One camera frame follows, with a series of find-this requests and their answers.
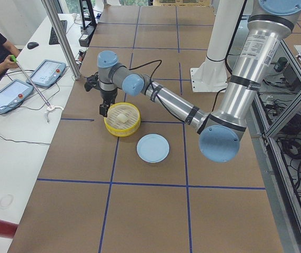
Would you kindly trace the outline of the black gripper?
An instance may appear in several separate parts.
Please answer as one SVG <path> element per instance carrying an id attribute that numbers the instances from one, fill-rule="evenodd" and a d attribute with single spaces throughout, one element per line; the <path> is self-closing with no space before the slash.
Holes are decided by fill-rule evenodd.
<path id="1" fill-rule="evenodd" d="M 101 90 L 101 97 L 103 99 L 103 104 L 99 106 L 99 114 L 103 117 L 107 117 L 109 106 L 115 104 L 117 89 L 111 91 Z"/>

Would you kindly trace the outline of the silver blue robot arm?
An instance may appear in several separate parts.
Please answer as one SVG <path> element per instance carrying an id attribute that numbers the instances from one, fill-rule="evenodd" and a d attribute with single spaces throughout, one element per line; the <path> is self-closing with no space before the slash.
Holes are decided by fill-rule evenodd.
<path id="1" fill-rule="evenodd" d="M 217 110 L 206 113 L 147 75 L 136 74 L 118 61 L 113 51 L 97 57 L 98 81 L 106 116 L 118 89 L 136 96 L 144 94 L 162 105 L 199 134 L 199 149 L 208 159 L 233 159 L 246 130 L 248 110 L 283 39 L 288 37 L 301 14 L 301 1 L 254 1 L 248 19 L 248 36 L 235 63 L 223 100 Z"/>

